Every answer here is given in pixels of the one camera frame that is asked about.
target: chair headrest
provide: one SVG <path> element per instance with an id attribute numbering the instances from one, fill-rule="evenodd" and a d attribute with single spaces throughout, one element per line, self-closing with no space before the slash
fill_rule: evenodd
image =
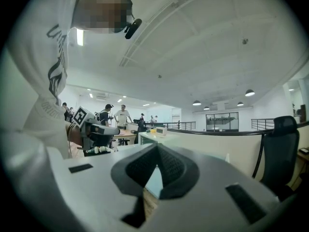
<path id="1" fill-rule="evenodd" d="M 292 116 L 281 116 L 274 119 L 273 135 L 286 135 L 297 131 L 297 123 Z"/>

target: person in black shirt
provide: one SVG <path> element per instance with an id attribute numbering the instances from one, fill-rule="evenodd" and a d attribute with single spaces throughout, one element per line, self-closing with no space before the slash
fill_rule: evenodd
<path id="1" fill-rule="evenodd" d="M 106 106 L 105 106 L 105 109 L 104 110 L 102 110 L 101 112 L 100 112 L 100 122 L 101 122 L 101 125 L 103 125 L 103 126 L 109 126 L 109 124 L 108 124 L 108 117 L 109 117 L 109 111 L 112 109 L 112 105 L 110 105 L 110 104 L 107 104 Z"/>
<path id="2" fill-rule="evenodd" d="M 64 120 L 69 122 L 70 121 L 70 111 L 68 109 L 68 106 L 67 104 L 64 102 L 62 103 L 62 107 L 65 109 L 65 112 L 64 112 Z"/>

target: chair backrest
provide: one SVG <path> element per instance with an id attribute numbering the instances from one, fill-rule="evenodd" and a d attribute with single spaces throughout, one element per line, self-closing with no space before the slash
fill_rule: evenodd
<path id="1" fill-rule="evenodd" d="M 274 125 L 274 131 L 264 137 L 265 169 L 261 182 L 276 192 L 293 176 L 299 132 L 292 116 L 277 117 Z"/>

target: white ceiling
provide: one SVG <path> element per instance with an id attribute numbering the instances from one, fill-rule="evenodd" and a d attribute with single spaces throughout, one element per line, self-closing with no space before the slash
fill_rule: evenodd
<path id="1" fill-rule="evenodd" d="M 85 32 L 80 47 L 71 30 L 69 84 L 125 88 L 130 97 L 194 111 L 228 100 L 231 109 L 238 102 L 250 106 L 289 80 L 307 47 L 281 0 L 132 1 L 143 24 L 131 40 Z M 102 81 L 77 80 L 85 75 Z M 246 98 L 249 88 L 256 95 Z M 202 106 L 193 107 L 194 100 Z"/>
<path id="2" fill-rule="evenodd" d="M 131 107 L 138 107 L 138 108 L 153 108 L 153 107 L 158 107 L 160 104 L 156 103 L 154 104 L 153 101 L 142 101 L 139 99 L 135 99 L 132 97 L 123 97 L 126 96 L 126 93 L 120 95 L 120 94 L 113 94 L 109 92 L 104 92 L 102 90 L 97 90 L 97 89 L 90 89 L 90 91 L 87 89 L 87 87 L 79 87 L 79 86 L 72 86 L 68 85 L 75 91 L 75 93 L 79 94 L 80 96 L 96 100 L 98 102 L 104 102 L 104 103 L 109 103 L 114 105 L 115 107 L 121 106 L 122 104 L 126 106 L 131 106 Z M 97 99 L 97 97 L 104 97 L 106 100 L 102 99 Z"/>

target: railing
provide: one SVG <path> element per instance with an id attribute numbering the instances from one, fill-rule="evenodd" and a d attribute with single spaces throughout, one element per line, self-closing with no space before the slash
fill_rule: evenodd
<path id="1" fill-rule="evenodd" d="M 195 130 L 196 122 L 146 123 L 147 127 L 166 127 L 167 129 Z"/>
<path id="2" fill-rule="evenodd" d="M 257 131 L 268 130 L 274 128 L 273 118 L 251 119 L 251 128 Z"/>

